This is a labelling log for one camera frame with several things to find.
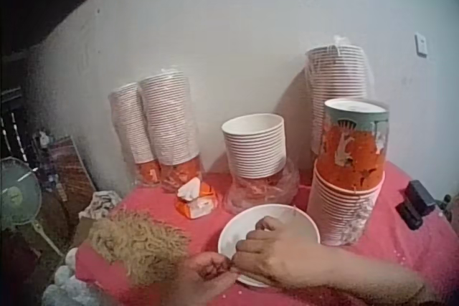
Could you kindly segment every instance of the light switch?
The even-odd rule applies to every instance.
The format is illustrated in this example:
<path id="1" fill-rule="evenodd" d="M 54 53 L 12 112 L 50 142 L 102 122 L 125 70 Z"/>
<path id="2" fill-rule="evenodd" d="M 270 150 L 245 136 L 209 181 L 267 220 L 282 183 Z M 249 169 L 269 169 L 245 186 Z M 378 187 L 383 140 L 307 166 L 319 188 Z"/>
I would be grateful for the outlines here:
<path id="1" fill-rule="evenodd" d="M 419 55 L 420 57 L 426 57 L 427 56 L 427 40 L 425 39 L 424 36 L 418 33 L 415 34 L 415 38 L 416 38 L 417 55 Z"/>

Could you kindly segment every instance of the fan stand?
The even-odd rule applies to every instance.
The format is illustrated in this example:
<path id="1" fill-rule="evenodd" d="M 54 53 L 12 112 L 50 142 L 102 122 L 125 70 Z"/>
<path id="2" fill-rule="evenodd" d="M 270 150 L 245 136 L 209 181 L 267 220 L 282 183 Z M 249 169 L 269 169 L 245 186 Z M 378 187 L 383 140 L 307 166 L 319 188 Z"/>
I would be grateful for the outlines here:
<path id="1" fill-rule="evenodd" d="M 52 247 L 52 249 L 61 257 L 64 257 L 64 254 L 56 247 L 55 243 L 52 242 L 52 240 L 45 234 L 43 230 L 43 226 L 38 222 L 38 220 L 34 219 L 31 222 L 32 227 L 34 230 L 42 236 L 42 238 Z"/>

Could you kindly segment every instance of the cloth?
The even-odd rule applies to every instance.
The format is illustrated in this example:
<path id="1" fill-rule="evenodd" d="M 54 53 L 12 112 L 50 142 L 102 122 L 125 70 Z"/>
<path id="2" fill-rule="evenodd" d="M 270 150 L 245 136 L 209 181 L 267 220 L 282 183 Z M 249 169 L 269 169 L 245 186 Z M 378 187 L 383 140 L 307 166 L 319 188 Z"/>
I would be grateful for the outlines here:
<path id="1" fill-rule="evenodd" d="M 108 215 L 108 212 L 115 208 L 121 202 L 121 197 L 114 191 L 96 191 L 93 193 L 93 199 L 84 211 L 78 214 L 78 217 L 101 219 Z"/>
<path id="2" fill-rule="evenodd" d="M 410 178 L 391 163 L 386 166 L 386 180 L 364 235 L 347 249 L 368 257 L 395 262 L 418 271 L 442 295 L 459 285 L 459 238 L 436 209 L 424 218 L 417 231 L 410 231 L 395 206 L 402 202 L 402 192 Z M 218 191 L 226 191 L 231 178 L 210 174 L 204 179 Z M 309 187 L 300 187 L 295 198 L 299 209 L 306 209 Z M 232 218 L 218 208 L 200 219 L 188 220 L 174 209 L 175 196 L 160 188 L 137 188 L 119 205 L 128 210 L 147 211 L 153 218 L 181 227 L 191 237 L 190 251 L 216 251 L 219 234 Z M 152 306 L 156 290 L 135 287 L 126 277 L 121 263 L 108 264 L 87 243 L 77 252 L 77 278 L 93 282 L 124 305 Z M 289 292 L 250 289 L 236 284 L 213 300 L 218 306 L 297 306 L 297 305 L 363 305 L 349 295 L 326 288 Z"/>

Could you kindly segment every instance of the black device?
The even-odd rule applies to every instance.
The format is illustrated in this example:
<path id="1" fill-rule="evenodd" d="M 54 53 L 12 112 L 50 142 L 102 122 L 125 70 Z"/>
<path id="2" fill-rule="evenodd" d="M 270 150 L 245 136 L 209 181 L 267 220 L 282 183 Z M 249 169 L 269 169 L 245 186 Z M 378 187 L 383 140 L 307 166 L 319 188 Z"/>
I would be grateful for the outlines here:
<path id="1" fill-rule="evenodd" d="M 410 181 L 405 192 L 407 200 L 410 201 L 420 216 L 426 216 L 435 209 L 437 203 L 421 182 Z"/>
<path id="2" fill-rule="evenodd" d="M 416 211 L 414 206 L 408 200 L 404 200 L 396 207 L 398 214 L 412 231 L 422 226 L 422 216 Z"/>

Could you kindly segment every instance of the plastic wrap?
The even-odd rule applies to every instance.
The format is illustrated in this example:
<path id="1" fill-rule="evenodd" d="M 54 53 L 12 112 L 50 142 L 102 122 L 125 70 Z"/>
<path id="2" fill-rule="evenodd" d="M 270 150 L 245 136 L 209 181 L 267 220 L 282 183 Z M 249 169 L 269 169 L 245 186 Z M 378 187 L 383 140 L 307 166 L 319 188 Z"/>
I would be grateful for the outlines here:
<path id="1" fill-rule="evenodd" d="M 140 81 L 148 135 L 161 166 L 166 189 L 176 191 L 201 176 L 197 126 L 189 81 L 176 69 Z"/>
<path id="2" fill-rule="evenodd" d="M 160 167 L 148 139 L 138 84 L 124 85 L 112 91 L 108 99 L 113 126 L 129 172 L 138 185 L 157 185 Z"/>
<path id="3" fill-rule="evenodd" d="M 276 174 L 249 179 L 233 174 L 232 185 L 224 198 L 224 207 L 233 214 L 261 204 L 291 204 L 298 192 L 300 177 L 291 159 Z"/>
<path id="4" fill-rule="evenodd" d="M 361 47 L 345 37 L 306 53 L 306 80 L 313 110 L 311 150 L 318 155 L 324 102 L 332 98 L 375 98 L 374 77 Z"/>

